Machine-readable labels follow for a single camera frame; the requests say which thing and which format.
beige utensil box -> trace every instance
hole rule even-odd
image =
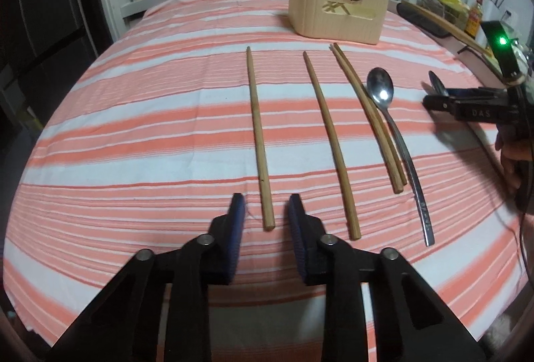
[[[289,0],[289,21],[310,38],[377,44],[389,0]]]

wooden chopstick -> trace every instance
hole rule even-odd
[[[357,240],[361,238],[360,224],[358,222],[358,215],[356,214],[356,205],[354,204],[354,196],[352,195],[352,189],[350,187],[349,175],[346,172],[345,161],[343,160],[341,147],[339,146],[339,141],[337,140],[334,123],[330,117],[328,105],[326,104],[325,96],[322,95],[321,85],[319,84],[319,80],[317,80],[311,60],[306,52],[303,53],[303,56],[304,62],[306,62],[306,68],[308,69],[308,74],[310,75],[311,83],[313,84],[313,89],[315,90],[315,95],[317,96],[317,101],[319,102],[322,119],[325,122],[326,132],[328,133],[328,139],[330,141],[330,147],[332,148],[334,163],[341,187],[343,207],[345,209],[345,216],[349,226],[349,237],[351,240]]]
[[[250,88],[250,106],[252,107],[254,142],[256,144],[256,163],[258,165],[258,178],[260,179],[263,229],[272,231],[276,224],[274,222],[274,211],[272,209],[271,184],[269,183],[269,171],[267,170],[265,143],[263,142],[262,118],[260,115],[260,103],[258,102],[258,91],[256,89],[254,60],[252,59],[252,51],[250,50],[250,47],[247,47],[247,70],[248,85]]]
[[[365,115],[367,115],[371,127],[375,133],[378,145],[382,151],[382,155],[384,156],[385,165],[388,169],[389,178],[391,180],[391,186],[393,187],[393,192],[395,194],[399,194],[404,191],[404,186],[408,184],[408,181],[404,175],[404,170],[399,159],[397,149],[391,140],[391,135],[389,134],[388,129],[380,117],[378,109],[374,103],[369,100],[363,83],[361,82],[348,58],[345,56],[345,53],[343,53],[337,43],[332,44],[330,49],[334,53],[341,66],[341,69],[345,73],[346,78],[352,85],[361,102],[361,105],[365,111]]]

hand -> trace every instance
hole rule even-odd
[[[495,150],[501,151],[501,165],[504,170],[504,178],[508,184],[510,193],[515,193],[521,185],[521,178],[515,172],[515,164],[519,160],[528,160],[532,162],[532,151],[529,140],[520,140],[503,143],[500,134],[497,134],[495,141]]]

screw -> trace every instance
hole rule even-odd
[[[332,246],[337,243],[337,237],[332,234],[325,234],[321,237],[321,243]]]
[[[197,237],[197,243],[202,244],[203,246],[209,246],[214,241],[215,239],[211,234],[200,234],[200,236]]]
[[[393,247],[387,247],[385,248],[383,251],[382,251],[382,254],[387,258],[387,259],[397,259],[399,257],[399,253],[393,249]]]
[[[141,249],[139,252],[137,252],[135,258],[139,261],[146,261],[152,258],[152,251],[150,249]]]

wooden box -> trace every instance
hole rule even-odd
[[[377,44],[389,0],[289,0],[295,31],[310,38]]]

